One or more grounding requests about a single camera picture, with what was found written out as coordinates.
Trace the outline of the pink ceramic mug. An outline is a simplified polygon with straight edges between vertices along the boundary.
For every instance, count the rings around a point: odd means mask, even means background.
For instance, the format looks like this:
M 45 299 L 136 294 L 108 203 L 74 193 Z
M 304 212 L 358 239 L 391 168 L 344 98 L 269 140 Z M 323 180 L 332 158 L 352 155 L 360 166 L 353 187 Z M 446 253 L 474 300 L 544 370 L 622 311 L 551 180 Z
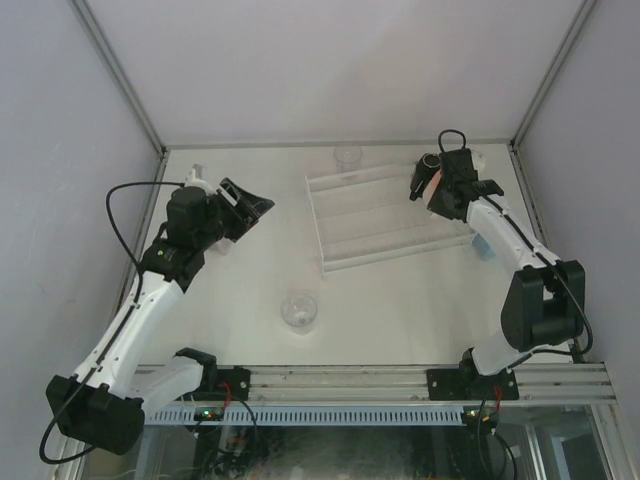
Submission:
M 471 150 L 471 156 L 472 156 L 473 167 L 476 170 L 476 172 L 480 174 L 486 166 L 485 156 L 477 150 Z M 426 184 L 426 188 L 422 194 L 422 199 L 425 204 L 427 204 L 431 200 L 432 196 L 436 191 L 436 188 L 439 186 L 440 181 L 441 181 L 441 170 L 438 170 L 433 175 L 431 180 Z

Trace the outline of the black mug cream inside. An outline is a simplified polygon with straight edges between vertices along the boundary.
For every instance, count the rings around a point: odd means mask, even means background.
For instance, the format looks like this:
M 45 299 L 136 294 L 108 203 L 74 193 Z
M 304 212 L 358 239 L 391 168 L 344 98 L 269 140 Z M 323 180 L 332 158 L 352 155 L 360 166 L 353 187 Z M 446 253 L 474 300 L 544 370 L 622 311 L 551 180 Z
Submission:
M 440 170 L 438 155 L 425 153 L 415 164 L 411 177 L 409 199 L 416 201 L 423 197 L 427 185 Z

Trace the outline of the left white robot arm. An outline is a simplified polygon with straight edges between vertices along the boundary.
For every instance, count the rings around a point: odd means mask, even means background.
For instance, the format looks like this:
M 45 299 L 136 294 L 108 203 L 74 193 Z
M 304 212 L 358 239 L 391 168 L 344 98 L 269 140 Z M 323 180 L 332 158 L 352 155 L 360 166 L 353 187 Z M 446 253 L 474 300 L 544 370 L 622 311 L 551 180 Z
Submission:
M 147 418 L 185 394 L 218 394 L 217 359 L 184 347 L 140 384 L 133 382 L 143 348 L 185 295 L 205 264 L 206 251 L 221 240 L 240 240 L 274 207 L 223 179 L 218 187 L 191 178 L 173 183 L 166 219 L 140 259 L 137 278 L 108 329 L 86 359 L 68 376 L 54 376 L 46 388 L 53 417 L 39 445 L 46 453 L 52 431 L 116 455 L 128 452 Z

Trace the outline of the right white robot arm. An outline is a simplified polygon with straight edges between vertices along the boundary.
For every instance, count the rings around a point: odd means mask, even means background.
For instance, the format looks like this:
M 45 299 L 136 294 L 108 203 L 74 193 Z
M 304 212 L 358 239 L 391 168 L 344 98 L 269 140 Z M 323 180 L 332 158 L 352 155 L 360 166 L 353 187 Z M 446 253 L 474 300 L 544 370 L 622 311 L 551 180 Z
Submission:
M 496 375 L 536 354 L 567 356 L 564 343 L 592 335 L 584 268 L 535 237 L 498 183 L 480 179 L 470 149 L 423 155 L 410 190 L 411 200 L 423 200 L 430 212 L 468 225 L 511 276 L 499 329 L 466 354 L 478 375 Z

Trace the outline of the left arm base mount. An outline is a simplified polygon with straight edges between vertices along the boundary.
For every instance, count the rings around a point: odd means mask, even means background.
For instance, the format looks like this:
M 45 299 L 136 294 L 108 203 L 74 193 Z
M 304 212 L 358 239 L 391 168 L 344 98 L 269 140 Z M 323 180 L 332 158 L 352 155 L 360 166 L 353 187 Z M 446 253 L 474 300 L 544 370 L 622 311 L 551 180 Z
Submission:
M 166 367 L 170 368 L 170 389 L 178 396 L 221 394 L 222 398 L 248 399 L 251 371 L 240 366 L 221 367 L 215 355 L 185 347 Z

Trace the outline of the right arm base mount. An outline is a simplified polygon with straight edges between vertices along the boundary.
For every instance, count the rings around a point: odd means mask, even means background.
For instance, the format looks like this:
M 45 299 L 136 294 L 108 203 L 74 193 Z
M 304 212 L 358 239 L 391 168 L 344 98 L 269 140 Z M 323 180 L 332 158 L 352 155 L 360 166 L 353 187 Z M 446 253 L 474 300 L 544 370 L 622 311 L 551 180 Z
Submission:
M 467 349 L 457 367 L 426 370 L 429 399 L 433 401 L 518 400 L 515 373 L 503 369 L 491 376 L 480 375 Z

